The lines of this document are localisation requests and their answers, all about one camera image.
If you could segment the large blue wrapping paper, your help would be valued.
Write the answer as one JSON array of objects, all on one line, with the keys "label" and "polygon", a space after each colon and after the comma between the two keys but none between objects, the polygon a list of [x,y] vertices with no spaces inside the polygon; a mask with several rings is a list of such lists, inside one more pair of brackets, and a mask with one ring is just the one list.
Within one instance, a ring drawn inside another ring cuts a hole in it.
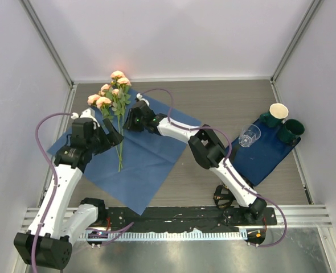
[{"label": "large blue wrapping paper", "polygon": [[111,148],[94,156],[83,175],[141,215],[186,148],[186,143],[167,136],[124,131],[122,170],[117,150]]}]

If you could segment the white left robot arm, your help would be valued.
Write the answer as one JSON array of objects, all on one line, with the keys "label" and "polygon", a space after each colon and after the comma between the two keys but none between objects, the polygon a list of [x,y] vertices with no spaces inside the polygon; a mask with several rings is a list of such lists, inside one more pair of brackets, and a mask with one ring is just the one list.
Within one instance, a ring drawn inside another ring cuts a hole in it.
[{"label": "white left robot arm", "polygon": [[69,143],[55,153],[53,178],[37,215],[27,231],[14,238],[15,248],[33,272],[38,267],[63,270],[80,234],[91,224],[100,227],[106,223],[105,202],[97,198],[83,199],[69,220],[64,216],[92,157],[117,146],[123,138],[109,119],[99,122],[80,117],[73,121]]}]

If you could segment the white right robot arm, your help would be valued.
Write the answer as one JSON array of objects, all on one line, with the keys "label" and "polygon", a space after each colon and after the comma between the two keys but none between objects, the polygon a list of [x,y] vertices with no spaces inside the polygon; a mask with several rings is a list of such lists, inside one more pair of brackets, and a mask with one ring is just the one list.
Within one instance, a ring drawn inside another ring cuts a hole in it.
[{"label": "white right robot arm", "polygon": [[128,111],[124,129],[171,137],[186,143],[195,161],[204,169],[213,172],[221,181],[214,194],[216,206],[228,210],[233,201],[239,205],[239,216],[254,225],[264,218],[267,202],[244,181],[229,160],[228,152],[209,125],[201,127],[180,123],[169,115],[156,114],[147,100],[138,100]]}]

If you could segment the black printed ribbon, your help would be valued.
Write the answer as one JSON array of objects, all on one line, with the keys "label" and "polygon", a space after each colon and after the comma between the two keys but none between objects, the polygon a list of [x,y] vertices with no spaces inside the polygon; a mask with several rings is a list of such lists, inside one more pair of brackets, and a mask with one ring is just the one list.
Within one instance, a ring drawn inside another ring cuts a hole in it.
[{"label": "black printed ribbon", "polygon": [[226,185],[218,185],[215,189],[213,200],[218,209],[226,210],[232,206],[236,198]]}]

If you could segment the clear plastic cup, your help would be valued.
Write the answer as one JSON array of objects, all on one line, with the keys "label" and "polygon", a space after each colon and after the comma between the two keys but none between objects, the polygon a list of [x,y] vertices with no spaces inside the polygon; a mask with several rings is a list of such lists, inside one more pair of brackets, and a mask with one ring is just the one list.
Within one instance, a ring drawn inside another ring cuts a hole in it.
[{"label": "clear plastic cup", "polygon": [[238,137],[238,143],[244,148],[248,148],[259,140],[261,137],[261,130],[254,124],[245,125]]}]

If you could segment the dark green mug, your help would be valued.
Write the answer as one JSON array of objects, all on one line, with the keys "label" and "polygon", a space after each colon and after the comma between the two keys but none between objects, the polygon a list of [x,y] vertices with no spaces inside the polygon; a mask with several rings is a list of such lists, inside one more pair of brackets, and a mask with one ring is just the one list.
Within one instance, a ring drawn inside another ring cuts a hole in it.
[{"label": "dark green mug", "polygon": [[269,111],[262,113],[259,117],[259,120],[264,123],[268,128],[275,128],[282,123],[284,118],[276,118]]},{"label": "dark green mug", "polygon": [[278,139],[287,144],[294,146],[297,139],[305,132],[304,125],[296,119],[288,119],[284,122],[277,133]]}]

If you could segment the beige paper cup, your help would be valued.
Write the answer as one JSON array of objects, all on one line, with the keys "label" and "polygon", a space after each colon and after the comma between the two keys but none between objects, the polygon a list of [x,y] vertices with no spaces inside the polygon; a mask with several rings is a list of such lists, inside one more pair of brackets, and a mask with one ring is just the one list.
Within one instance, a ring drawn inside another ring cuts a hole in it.
[{"label": "beige paper cup", "polygon": [[275,103],[270,106],[269,113],[273,119],[282,121],[288,116],[289,110],[285,105],[281,103]]}]

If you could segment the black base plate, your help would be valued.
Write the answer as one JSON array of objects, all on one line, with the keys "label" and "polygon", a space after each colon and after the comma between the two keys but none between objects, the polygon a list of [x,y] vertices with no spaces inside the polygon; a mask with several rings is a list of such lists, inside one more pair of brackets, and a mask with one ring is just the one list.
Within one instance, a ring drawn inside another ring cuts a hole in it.
[{"label": "black base plate", "polygon": [[182,232],[194,228],[214,230],[277,224],[274,209],[270,207],[264,209],[263,216],[258,220],[250,220],[242,208],[236,207],[220,210],[215,206],[158,206],[148,207],[141,215],[126,207],[110,207],[106,211],[112,229],[132,223],[132,232]]}]

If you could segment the aluminium frame rail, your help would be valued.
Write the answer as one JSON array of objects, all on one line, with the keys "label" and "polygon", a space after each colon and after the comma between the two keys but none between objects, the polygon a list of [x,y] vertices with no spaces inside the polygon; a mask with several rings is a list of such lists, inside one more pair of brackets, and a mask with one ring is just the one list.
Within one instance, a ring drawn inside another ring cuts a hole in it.
[{"label": "aluminium frame rail", "polygon": [[331,227],[329,214],[323,205],[289,205],[278,210],[274,206],[264,209],[262,220],[250,224],[240,214],[240,209],[231,207],[220,210],[214,206],[166,206],[148,207],[142,215],[129,208],[109,207],[107,216],[110,226],[117,230],[133,222],[133,232],[182,232],[199,229],[217,231],[228,228],[254,228],[267,225],[270,228]]}]

